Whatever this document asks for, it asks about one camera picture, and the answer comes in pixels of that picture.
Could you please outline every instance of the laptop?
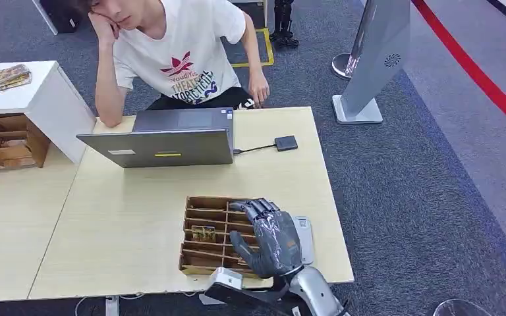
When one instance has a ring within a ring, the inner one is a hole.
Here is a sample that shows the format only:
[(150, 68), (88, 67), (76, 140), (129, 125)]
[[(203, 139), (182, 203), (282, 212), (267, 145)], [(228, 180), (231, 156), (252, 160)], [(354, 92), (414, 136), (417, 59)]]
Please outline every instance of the laptop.
[(230, 150), (234, 150), (234, 120), (232, 107), (212, 109), (181, 109), (140, 111), (136, 114), (133, 132), (155, 130), (197, 130), (220, 128), (227, 131)]
[(143, 111), (131, 133), (76, 137), (124, 168), (230, 164), (233, 109)]

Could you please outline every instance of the wooden compartment box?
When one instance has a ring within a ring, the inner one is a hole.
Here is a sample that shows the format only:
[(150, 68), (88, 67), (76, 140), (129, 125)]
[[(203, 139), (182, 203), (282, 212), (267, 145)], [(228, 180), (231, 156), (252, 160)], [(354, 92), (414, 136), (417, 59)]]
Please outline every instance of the wooden compartment box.
[(0, 169), (43, 167), (49, 138), (23, 114), (0, 115)]
[[(244, 277), (258, 278), (234, 251), (230, 231), (241, 232), (249, 246), (258, 250), (253, 225), (242, 211), (229, 211), (232, 201), (243, 201), (231, 197), (188, 197), (185, 205), (183, 230), (185, 238), (181, 244), (179, 270), (186, 275), (210, 275), (218, 267), (230, 268)], [(214, 242), (197, 241), (193, 226), (208, 226), (215, 229)]]

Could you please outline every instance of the black cable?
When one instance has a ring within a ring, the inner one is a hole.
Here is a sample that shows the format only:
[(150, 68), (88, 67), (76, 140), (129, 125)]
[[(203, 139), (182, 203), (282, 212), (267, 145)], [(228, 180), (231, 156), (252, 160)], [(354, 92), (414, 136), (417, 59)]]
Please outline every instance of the black cable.
[(234, 155), (239, 155), (240, 153), (246, 153), (248, 151), (254, 151), (254, 150), (263, 149), (263, 148), (270, 148), (270, 147), (276, 147), (276, 144), (267, 145), (267, 146), (261, 146), (261, 147), (255, 147), (255, 148), (245, 149), (245, 150), (234, 149)]

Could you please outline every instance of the red stripe on floor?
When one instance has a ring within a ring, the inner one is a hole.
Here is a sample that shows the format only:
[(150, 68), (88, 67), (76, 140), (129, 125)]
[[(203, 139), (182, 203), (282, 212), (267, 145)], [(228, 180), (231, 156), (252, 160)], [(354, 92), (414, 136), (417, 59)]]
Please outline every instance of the red stripe on floor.
[(414, 6), (420, 11), (426, 22), (430, 25), (436, 36), (443, 42), (445, 47), (451, 52), (451, 55), (464, 68), (466, 73), (482, 89), (488, 98), (494, 102), (499, 109), (506, 115), (506, 94), (499, 89), (494, 82), (488, 78), (486, 73), (468, 56), (464, 49), (457, 43), (454, 37), (447, 31), (437, 16), (424, 0), (412, 0)]

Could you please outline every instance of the laptop sticker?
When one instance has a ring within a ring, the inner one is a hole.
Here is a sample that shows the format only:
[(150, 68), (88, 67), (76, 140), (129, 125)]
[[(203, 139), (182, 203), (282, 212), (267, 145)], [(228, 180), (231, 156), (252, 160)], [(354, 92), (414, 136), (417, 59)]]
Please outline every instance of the laptop sticker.
[(181, 153), (175, 153), (175, 152), (159, 152), (155, 153), (154, 157), (180, 157)]
[(112, 155), (134, 155), (135, 152), (131, 149), (122, 149), (122, 150), (108, 150)]

